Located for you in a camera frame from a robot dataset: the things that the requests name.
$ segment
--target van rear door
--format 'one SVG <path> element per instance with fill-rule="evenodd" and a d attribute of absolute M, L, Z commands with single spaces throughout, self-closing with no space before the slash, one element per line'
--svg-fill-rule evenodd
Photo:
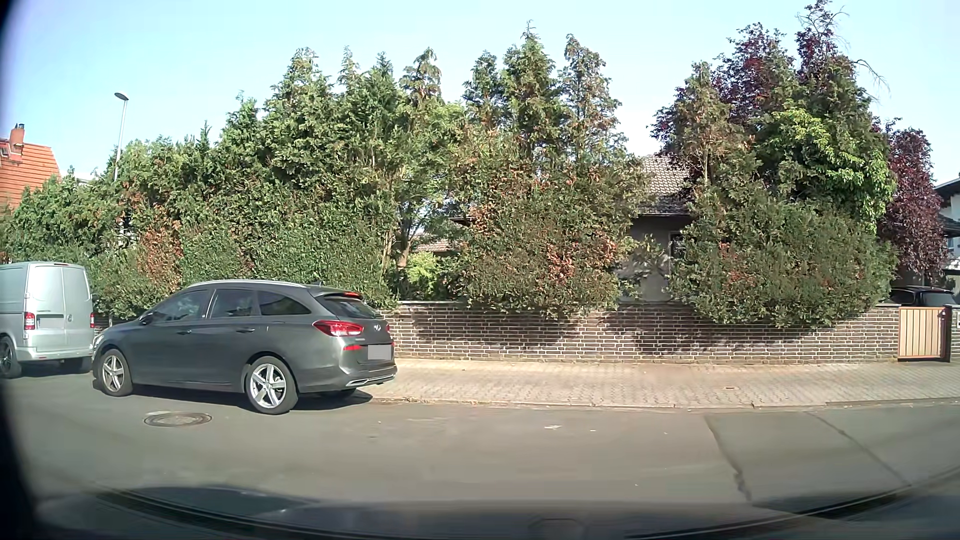
<path fill-rule="evenodd" d="M 24 310 L 36 318 L 36 328 L 24 331 L 29 346 L 36 348 L 38 353 L 66 349 L 63 267 L 54 264 L 31 265 L 26 296 Z"/>
<path fill-rule="evenodd" d="M 82 266 L 62 266 L 62 271 L 66 348 L 88 348 L 93 343 L 93 329 L 90 327 L 93 298 L 86 282 L 86 271 Z"/>

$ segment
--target tail light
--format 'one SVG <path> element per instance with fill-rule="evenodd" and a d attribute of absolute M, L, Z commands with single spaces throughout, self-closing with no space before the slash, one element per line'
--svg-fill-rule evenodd
<path fill-rule="evenodd" d="M 360 335 L 363 327 L 344 321 L 317 321 L 313 328 L 334 337 L 346 337 L 349 335 Z"/>

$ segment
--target window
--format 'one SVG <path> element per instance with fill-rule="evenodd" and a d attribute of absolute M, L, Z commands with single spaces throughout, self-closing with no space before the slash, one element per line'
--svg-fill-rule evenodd
<path fill-rule="evenodd" d="M 670 233 L 666 246 L 666 254 L 669 257 L 666 268 L 668 275 L 673 274 L 673 261 L 684 256 L 684 236 L 680 233 Z"/>
<path fill-rule="evenodd" d="M 255 315 L 253 307 L 253 291 L 246 289 L 217 289 L 213 295 L 213 306 L 210 308 L 210 318 L 222 317 L 250 317 Z"/>
<path fill-rule="evenodd" d="M 381 318 L 379 313 L 364 304 L 359 298 L 330 295 L 318 297 L 317 300 L 338 317 L 346 317 L 347 319 Z"/>
<path fill-rule="evenodd" d="M 310 308 L 300 302 L 275 292 L 258 291 L 260 313 L 263 315 L 306 315 Z"/>
<path fill-rule="evenodd" d="M 154 308 L 154 322 L 190 321 L 204 315 L 209 292 L 192 290 L 169 298 Z"/>
<path fill-rule="evenodd" d="M 895 290 L 890 293 L 890 301 L 902 306 L 913 306 L 913 293 L 908 290 Z"/>

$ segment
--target alloy wheel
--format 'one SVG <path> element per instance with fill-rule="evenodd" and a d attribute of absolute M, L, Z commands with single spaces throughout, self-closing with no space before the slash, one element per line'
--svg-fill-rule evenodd
<path fill-rule="evenodd" d="M 104 358 L 103 380 L 110 392 L 119 392 L 123 385 L 123 362 L 116 355 L 107 355 Z"/>
<path fill-rule="evenodd" d="M 275 408 L 283 402 L 287 380 L 274 364 L 261 364 L 250 374 L 250 395 L 263 408 Z"/>

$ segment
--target silver van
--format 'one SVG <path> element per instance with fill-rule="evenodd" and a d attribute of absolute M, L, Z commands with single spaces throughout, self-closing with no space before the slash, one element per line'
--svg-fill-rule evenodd
<path fill-rule="evenodd" d="M 51 360 L 82 373 L 92 355 L 93 297 L 82 266 L 0 264 L 0 377 L 19 377 L 23 362 Z"/>

